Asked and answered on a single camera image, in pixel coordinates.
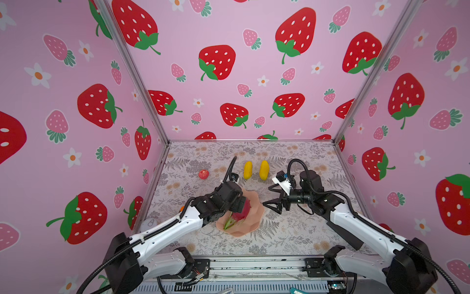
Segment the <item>pink dragon fruit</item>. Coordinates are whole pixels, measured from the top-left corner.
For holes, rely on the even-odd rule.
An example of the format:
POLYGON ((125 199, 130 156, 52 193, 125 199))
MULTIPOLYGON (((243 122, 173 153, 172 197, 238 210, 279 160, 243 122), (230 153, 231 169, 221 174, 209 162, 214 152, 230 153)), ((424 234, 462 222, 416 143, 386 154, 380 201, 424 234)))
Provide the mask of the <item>pink dragon fruit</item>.
POLYGON ((251 210, 250 200, 247 199, 244 204, 244 208, 241 213, 231 213, 230 217, 224 225, 224 230, 228 230, 239 222, 244 221, 251 210))

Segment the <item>yellow mango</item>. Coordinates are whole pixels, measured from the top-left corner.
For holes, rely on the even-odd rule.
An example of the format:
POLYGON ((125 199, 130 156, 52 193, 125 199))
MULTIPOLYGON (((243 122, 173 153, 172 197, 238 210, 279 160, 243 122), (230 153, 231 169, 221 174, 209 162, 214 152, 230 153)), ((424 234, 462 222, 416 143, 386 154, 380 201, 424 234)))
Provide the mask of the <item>yellow mango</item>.
POLYGON ((268 161, 263 160, 259 168, 259 177, 261 180, 266 181, 270 172, 270 166, 268 161))
POLYGON ((248 180, 252 177, 252 175, 253 175, 253 163, 251 161, 247 161, 244 165, 243 178, 245 180, 248 180))

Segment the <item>red apple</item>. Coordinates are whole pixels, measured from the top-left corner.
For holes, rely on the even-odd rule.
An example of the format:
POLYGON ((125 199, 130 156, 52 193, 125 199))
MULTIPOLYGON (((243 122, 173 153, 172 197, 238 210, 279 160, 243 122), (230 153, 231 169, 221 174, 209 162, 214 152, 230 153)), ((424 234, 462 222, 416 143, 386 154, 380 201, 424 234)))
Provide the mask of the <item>red apple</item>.
POLYGON ((209 171, 208 170, 201 170, 198 174, 199 178, 202 180, 206 180, 209 177, 209 171))

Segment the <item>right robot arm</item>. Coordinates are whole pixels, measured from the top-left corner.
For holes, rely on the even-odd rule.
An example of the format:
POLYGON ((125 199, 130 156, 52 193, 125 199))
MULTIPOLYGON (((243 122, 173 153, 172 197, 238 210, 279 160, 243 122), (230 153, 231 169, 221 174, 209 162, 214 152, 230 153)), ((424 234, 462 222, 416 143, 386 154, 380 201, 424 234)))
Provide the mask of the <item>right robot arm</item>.
POLYGON ((395 294, 425 294, 438 276, 442 276, 455 294, 461 291, 455 281, 430 256, 427 245, 414 238, 396 235, 371 220, 362 217, 352 207, 350 198, 339 191, 304 191, 280 184, 268 188, 278 198, 263 205, 278 214, 290 210, 291 204, 306 204, 312 214, 327 220, 344 240, 359 249, 363 244, 381 258, 373 261, 368 255, 339 249, 334 260, 340 271, 356 273, 380 282, 395 294))

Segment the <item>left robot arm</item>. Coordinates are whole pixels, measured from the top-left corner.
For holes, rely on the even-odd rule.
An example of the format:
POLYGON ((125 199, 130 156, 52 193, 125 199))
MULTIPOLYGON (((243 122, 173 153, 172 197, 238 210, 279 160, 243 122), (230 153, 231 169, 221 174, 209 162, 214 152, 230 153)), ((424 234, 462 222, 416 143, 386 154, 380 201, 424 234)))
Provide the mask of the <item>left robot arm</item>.
POLYGON ((213 192, 188 199, 182 211, 142 233, 127 237, 116 235, 110 243, 103 263, 80 285, 83 294, 101 272, 109 284, 98 290, 112 290, 115 294, 133 292, 145 279, 177 275, 189 271, 190 255, 186 250, 160 255, 159 252, 182 236, 218 221, 227 212, 243 211, 247 198, 234 181, 221 183, 213 192))

